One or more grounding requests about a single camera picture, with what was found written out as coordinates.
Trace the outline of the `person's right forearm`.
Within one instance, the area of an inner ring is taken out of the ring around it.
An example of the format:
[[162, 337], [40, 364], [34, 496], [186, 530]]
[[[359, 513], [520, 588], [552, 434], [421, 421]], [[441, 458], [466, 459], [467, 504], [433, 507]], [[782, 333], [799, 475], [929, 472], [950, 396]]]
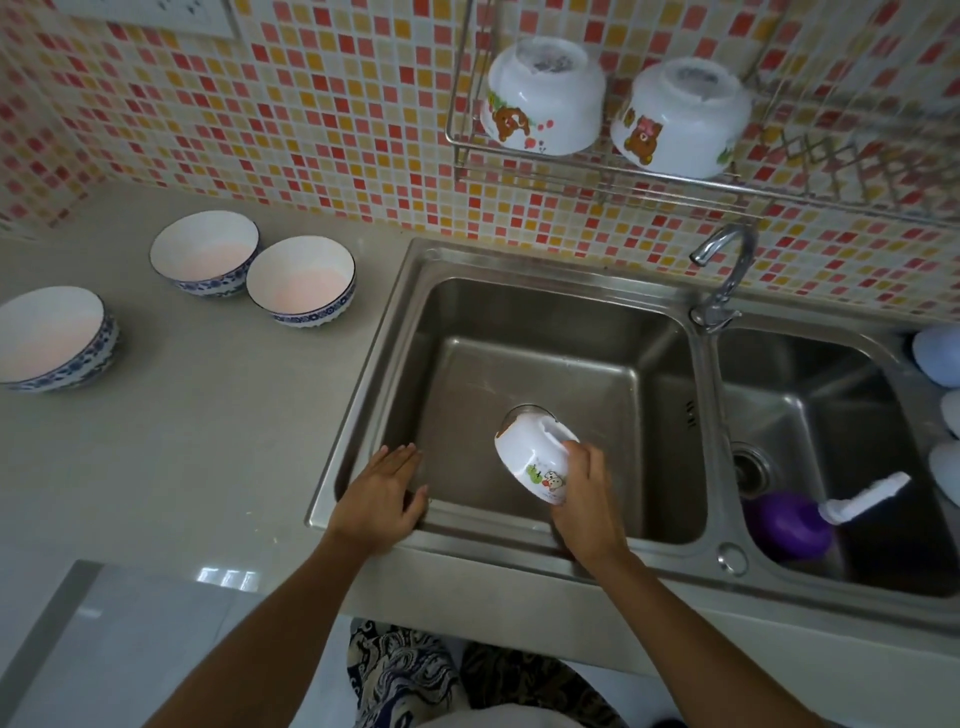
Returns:
[[630, 626], [688, 728], [826, 728], [628, 548], [578, 560]]

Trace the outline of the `white bowl with animal print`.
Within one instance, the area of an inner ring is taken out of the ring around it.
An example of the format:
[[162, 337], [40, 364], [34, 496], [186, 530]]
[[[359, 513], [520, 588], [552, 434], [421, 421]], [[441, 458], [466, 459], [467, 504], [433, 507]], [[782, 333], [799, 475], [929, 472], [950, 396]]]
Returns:
[[567, 499], [568, 442], [579, 438], [546, 408], [532, 403], [510, 409], [494, 436], [496, 453], [525, 489], [550, 505]]

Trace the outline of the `chrome faucet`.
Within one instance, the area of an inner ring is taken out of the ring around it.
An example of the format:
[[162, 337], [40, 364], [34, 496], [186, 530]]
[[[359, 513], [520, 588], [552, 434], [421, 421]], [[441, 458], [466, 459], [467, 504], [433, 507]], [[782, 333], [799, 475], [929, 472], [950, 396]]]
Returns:
[[745, 222], [726, 224], [707, 237], [689, 256], [694, 265], [703, 268], [734, 241], [740, 242], [740, 249], [731, 271], [716, 291], [689, 311], [690, 321], [706, 334], [720, 333], [740, 316], [740, 311], [729, 309], [728, 304], [757, 258], [759, 235], [756, 225]]

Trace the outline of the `stainless steel double sink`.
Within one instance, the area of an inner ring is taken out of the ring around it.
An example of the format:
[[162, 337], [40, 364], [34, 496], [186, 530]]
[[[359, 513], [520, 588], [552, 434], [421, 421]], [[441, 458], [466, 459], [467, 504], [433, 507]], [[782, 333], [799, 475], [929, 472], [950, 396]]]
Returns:
[[[741, 297], [741, 317], [707, 334], [697, 302], [682, 285], [414, 240], [307, 525], [327, 526], [375, 450], [413, 442], [433, 503], [411, 549], [586, 581], [496, 455], [507, 412], [532, 404], [606, 453], [631, 549], [691, 605], [960, 638], [960, 508], [927, 466], [950, 432], [907, 326]], [[822, 503], [912, 480], [837, 526], [821, 558], [778, 563], [748, 530], [735, 442], [769, 459], [765, 493]], [[744, 576], [717, 563], [724, 542], [746, 553]]]

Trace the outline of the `person's right hand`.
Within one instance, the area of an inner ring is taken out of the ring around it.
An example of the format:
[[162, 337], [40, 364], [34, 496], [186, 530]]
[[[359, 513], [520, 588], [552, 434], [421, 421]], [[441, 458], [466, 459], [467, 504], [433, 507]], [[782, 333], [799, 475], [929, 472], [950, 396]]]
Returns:
[[606, 482], [566, 482], [566, 500], [551, 508], [567, 550], [598, 582], [630, 556], [611, 472]]

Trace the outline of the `white bowl with bear print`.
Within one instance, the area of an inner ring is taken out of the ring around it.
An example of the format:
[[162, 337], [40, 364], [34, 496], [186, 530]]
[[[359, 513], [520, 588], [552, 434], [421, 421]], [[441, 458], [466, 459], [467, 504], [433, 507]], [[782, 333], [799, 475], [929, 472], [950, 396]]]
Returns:
[[730, 166], [752, 107], [751, 92], [732, 71], [709, 59], [679, 57], [634, 78], [609, 135], [644, 172], [708, 180]]
[[606, 89], [601, 64], [583, 46], [522, 37], [489, 67], [479, 120], [505, 149], [564, 157], [600, 138]]

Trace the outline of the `blue patterned white bowl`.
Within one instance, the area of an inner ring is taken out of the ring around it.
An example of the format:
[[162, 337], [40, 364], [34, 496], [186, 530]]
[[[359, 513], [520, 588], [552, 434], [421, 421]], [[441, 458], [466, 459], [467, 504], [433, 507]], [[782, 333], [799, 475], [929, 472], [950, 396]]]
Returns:
[[274, 321], [310, 329], [343, 315], [354, 300], [354, 255], [325, 236], [280, 240], [261, 252], [246, 276], [246, 291]]
[[257, 224], [243, 214], [208, 210], [167, 225], [150, 245], [151, 268], [182, 292], [205, 299], [243, 292], [262, 251]]
[[0, 388], [27, 394], [87, 384], [114, 361], [119, 323], [94, 292], [49, 286], [0, 304]]

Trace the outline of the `pale blue rounded dish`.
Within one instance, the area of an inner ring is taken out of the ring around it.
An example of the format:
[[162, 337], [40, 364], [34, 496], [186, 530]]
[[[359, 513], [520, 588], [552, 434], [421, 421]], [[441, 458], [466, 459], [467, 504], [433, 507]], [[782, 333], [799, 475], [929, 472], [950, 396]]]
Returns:
[[945, 389], [960, 389], [960, 322], [930, 326], [916, 333], [911, 352], [919, 370]]

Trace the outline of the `white wall socket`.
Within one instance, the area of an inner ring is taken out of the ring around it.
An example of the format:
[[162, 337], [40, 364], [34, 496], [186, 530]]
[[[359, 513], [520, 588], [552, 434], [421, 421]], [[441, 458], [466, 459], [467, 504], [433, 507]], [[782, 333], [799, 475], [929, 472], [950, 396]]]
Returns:
[[75, 18], [234, 40], [237, 27], [226, 0], [52, 0]]

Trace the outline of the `purple bottle with white pump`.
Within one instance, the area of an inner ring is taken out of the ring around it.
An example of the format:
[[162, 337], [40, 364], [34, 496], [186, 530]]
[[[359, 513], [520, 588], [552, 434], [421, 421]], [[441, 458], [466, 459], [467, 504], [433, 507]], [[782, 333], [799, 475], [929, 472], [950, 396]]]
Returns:
[[750, 537], [777, 563], [825, 556], [835, 528], [894, 498], [912, 477], [895, 472], [848, 499], [815, 501], [795, 491], [770, 491], [741, 501]]

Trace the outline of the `person's left forearm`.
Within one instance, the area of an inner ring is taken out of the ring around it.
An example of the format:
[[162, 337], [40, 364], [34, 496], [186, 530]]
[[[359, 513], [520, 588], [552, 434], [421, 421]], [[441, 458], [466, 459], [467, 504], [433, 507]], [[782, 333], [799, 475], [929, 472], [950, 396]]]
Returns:
[[289, 728], [340, 607], [380, 548], [329, 528], [314, 552], [191, 670], [143, 728]]

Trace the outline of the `metal sink drain strainer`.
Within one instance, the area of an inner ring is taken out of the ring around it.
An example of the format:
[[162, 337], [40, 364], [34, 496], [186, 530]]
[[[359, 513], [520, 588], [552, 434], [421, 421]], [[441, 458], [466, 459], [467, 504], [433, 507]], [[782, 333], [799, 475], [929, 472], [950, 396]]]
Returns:
[[742, 499], [755, 499], [769, 490], [774, 482], [773, 468], [758, 447], [751, 443], [734, 442], [731, 443], [731, 455], [735, 481]]

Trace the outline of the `person's patterned trousers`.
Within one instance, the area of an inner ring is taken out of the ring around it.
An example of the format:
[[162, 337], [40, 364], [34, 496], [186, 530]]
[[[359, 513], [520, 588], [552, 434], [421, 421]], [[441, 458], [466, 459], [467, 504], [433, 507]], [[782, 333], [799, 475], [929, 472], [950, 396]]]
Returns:
[[354, 728], [629, 728], [556, 658], [469, 641], [457, 662], [437, 635], [372, 620], [347, 650]]

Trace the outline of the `person's left hand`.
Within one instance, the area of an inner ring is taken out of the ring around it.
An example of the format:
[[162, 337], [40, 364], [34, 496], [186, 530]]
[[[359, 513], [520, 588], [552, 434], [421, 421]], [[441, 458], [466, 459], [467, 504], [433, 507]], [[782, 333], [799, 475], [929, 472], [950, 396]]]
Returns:
[[370, 558], [407, 538], [420, 522], [407, 520], [407, 491], [422, 459], [414, 443], [382, 446], [344, 490], [324, 539]]

